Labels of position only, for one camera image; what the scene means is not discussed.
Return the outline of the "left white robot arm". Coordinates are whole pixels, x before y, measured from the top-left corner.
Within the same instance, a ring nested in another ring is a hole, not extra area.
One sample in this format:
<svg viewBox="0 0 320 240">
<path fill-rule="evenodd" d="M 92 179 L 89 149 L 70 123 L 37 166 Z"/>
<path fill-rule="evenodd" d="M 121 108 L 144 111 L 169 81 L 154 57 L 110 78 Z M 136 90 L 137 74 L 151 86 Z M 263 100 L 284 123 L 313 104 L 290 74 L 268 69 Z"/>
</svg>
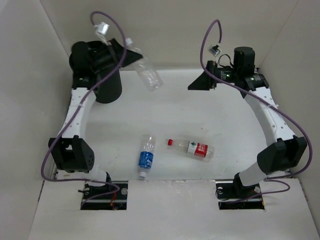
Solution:
<svg viewBox="0 0 320 240">
<path fill-rule="evenodd" d="M 130 50 L 127 38 L 122 46 L 114 38 L 101 41 L 78 41 L 71 47 L 69 65 L 72 86 L 69 107 L 63 127 L 48 147 L 63 180 L 85 180 L 95 187 L 100 199 L 112 195 L 109 174 L 95 162 L 95 154 L 85 141 L 86 127 L 95 102 L 109 104 L 122 94 L 120 68 L 140 59 L 142 55 Z"/>
</svg>

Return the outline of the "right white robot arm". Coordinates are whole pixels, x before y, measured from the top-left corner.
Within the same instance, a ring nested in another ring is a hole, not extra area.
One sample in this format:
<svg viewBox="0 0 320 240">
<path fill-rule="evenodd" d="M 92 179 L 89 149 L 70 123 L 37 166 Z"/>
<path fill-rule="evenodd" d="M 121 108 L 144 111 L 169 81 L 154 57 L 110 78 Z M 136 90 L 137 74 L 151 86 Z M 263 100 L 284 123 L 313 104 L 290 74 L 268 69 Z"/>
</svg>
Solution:
<svg viewBox="0 0 320 240">
<path fill-rule="evenodd" d="M 296 167 L 307 148 L 305 137 L 298 137 L 276 111 L 269 83 L 255 68 L 255 51 L 251 47 L 234 49 L 233 63 L 219 66 L 210 60 L 205 71 L 194 80 L 189 90 L 209 91 L 217 86 L 217 79 L 235 85 L 251 107 L 265 136 L 267 147 L 246 170 L 237 173 L 222 198 L 242 199 L 253 195 L 253 190 L 267 176 Z"/>
</svg>

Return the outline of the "clear unlabelled plastic bottle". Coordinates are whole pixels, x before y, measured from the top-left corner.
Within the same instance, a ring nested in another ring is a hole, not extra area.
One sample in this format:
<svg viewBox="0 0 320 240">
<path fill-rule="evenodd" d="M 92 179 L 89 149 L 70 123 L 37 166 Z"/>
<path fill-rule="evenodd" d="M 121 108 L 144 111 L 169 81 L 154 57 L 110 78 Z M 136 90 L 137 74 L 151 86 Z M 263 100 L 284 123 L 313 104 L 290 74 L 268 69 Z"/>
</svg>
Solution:
<svg viewBox="0 0 320 240">
<path fill-rule="evenodd" d="M 146 86 L 146 88 L 152 92 L 159 89 L 163 85 L 163 81 L 160 78 L 158 72 L 149 61 L 147 57 L 143 54 L 143 52 L 136 47 L 133 41 L 130 38 L 125 40 L 127 48 L 135 53 L 138 53 L 143 56 L 142 59 L 139 59 L 133 63 L 133 67 Z"/>
</svg>

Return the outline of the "red-capped red-label bottle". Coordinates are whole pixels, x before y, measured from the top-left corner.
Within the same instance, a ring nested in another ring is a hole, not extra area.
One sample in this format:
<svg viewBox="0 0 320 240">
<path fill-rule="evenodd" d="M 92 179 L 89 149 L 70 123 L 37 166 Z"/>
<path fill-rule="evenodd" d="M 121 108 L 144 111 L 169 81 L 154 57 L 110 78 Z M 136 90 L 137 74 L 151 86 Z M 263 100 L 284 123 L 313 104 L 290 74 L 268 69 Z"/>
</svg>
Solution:
<svg viewBox="0 0 320 240">
<path fill-rule="evenodd" d="M 215 154 L 213 146 L 197 141 L 168 139 L 167 145 L 176 151 L 201 159 L 204 162 L 209 162 Z"/>
</svg>

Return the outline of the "blue-label clear bottle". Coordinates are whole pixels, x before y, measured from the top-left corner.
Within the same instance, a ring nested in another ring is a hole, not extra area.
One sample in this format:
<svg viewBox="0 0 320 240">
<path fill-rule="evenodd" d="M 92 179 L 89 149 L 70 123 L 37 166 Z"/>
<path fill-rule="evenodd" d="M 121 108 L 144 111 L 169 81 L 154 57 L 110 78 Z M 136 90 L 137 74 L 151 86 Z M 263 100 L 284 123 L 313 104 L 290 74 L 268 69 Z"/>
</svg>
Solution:
<svg viewBox="0 0 320 240">
<path fill-rule="evenodd" d="M 144 135 L 141 139 L 138 159 L 138 172 L 141 179 L 145 179 L 150 172 L 154 160 L 156 139 L 152 135 Z"/>
</svg>

